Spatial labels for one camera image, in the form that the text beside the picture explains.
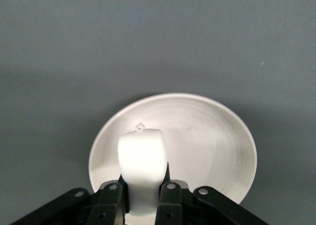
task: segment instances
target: white plate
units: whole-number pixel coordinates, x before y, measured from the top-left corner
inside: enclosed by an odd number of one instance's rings
[[[224,105],[199,95],[160,94],[139,100],[116,113],[97,135],[90,152],[93,190],[120,176],[118,140],[138,123],[160,129],[167,143],[170,177],[190,191],[210,186],[240,203],[257,167],[255,143],[247,126]],[[154,224],[155,217],[126,216],[130,225]]]

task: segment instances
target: gray background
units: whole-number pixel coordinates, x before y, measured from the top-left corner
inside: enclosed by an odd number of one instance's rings
[[[316,0],[0,0],[0,224],[75,187],[102,125],[188,92],[235,111],[258,169],[241,203],[316,224]]]

